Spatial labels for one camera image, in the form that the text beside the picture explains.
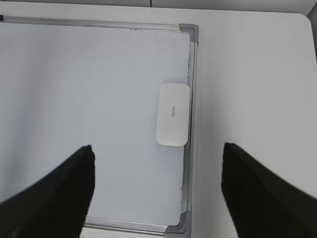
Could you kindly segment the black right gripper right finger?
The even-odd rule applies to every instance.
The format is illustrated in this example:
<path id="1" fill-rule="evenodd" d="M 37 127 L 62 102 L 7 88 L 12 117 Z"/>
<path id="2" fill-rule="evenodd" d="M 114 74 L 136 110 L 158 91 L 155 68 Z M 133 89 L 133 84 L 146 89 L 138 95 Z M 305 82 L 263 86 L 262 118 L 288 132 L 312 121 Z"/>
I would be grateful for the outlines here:
<path id="1" fill-rule="evenodd" d="M 316 198 L 234 143 L 222 156 L 221 190 L 240 238 L 315 238 Z"/>

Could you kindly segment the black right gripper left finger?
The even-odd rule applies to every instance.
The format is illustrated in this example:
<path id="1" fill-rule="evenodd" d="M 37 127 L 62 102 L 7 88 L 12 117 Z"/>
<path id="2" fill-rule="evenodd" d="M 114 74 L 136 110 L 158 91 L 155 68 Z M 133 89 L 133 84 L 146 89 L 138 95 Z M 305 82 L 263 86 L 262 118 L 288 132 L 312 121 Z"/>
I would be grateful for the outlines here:
<path id="1" fill-rule="evenodd" d="M 78 238 L 95 190 L 95 154 L 83 146 L 0 204 L 2 238 Z"/>

